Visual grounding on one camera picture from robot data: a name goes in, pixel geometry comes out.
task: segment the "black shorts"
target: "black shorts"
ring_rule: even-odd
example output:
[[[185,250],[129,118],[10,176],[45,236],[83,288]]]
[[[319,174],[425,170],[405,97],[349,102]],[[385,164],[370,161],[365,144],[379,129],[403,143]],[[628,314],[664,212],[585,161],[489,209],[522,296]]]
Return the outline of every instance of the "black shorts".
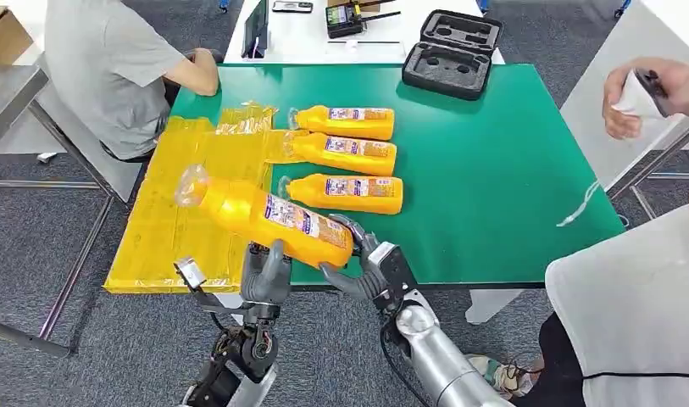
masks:
[[[556,313],[542,324],[539,345],[544,370],[528,394],[511,402],[517,407],[585,407],[581,366]]]

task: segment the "yellow bottle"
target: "yellow bottle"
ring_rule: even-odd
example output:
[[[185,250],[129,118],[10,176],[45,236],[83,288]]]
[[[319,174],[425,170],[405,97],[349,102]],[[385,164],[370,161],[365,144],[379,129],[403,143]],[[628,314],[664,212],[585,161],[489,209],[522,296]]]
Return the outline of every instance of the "yellow bottle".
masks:
[[[306,110],[291,109],[289,122],[292,129],[307,129],[337,136],[389,140],[394,133],[392,109],[329,109],[313,106]]]
[[[223,228],[271,247],[284,241],[284,254],[319,268],[343,267],[352,255],[352,233],[345,226],[270,195],[248,181],[208,177],[201,165],[182,175],[175,195],[180,206],[198,206]]]
[[[373,176],[391,176],[397,159],[397,146],[390,142],[334,137],[324,133],[288,137],[284,150],[310,163]]]
[[[308,206],[395,215],[402,210],[404,185],[390,176],[324,176],[292,181],[283,176],[279,195]]]

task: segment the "phone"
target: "phone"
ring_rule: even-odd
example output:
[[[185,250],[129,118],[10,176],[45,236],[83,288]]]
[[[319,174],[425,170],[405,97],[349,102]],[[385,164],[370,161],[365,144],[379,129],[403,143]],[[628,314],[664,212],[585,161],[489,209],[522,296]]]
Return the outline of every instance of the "phone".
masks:
[[[283,2],[277,0],[272,5],[272,11],[275,13],[311,13],[314,5],[307,2]]]

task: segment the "man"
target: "man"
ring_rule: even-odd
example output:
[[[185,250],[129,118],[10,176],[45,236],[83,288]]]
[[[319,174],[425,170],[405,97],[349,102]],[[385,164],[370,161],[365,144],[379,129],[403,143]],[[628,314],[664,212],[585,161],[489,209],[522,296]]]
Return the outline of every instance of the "man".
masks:
[[[635,59],[612,71],[604,85],[610,136],[637,137],[641,130],[641,118],[611,107],[633,68],[655,70],[671,113],[689,116],[689,66]],[[689,220],[681,212],[672,215],[632,231],[628,241],[549,265],[546,288],[556,313],[539,333],[543,358],[535,367],[543,370],[529,372],[482,355],[471,355],[472,365],[519,407],[688,406]],[[673,244],[668,241],[675,249],[661,249]]]
[[[122,161],[142,162],[155,148],[174,100],[163,78],[203,96],[219,87],[209,50],[186,58],[120,0],[50,0],[45,48],[58,95]]]

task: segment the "white cloth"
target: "white cloth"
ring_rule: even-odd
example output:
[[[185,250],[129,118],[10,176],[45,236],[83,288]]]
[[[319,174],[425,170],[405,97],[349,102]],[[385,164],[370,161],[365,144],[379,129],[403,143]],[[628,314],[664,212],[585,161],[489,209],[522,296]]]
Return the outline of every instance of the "white cloth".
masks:
[[[546,287],[584,376],[689,373],[689,206],[551,263]],[[587,407],[689,406],[689,378],[586,380]]]

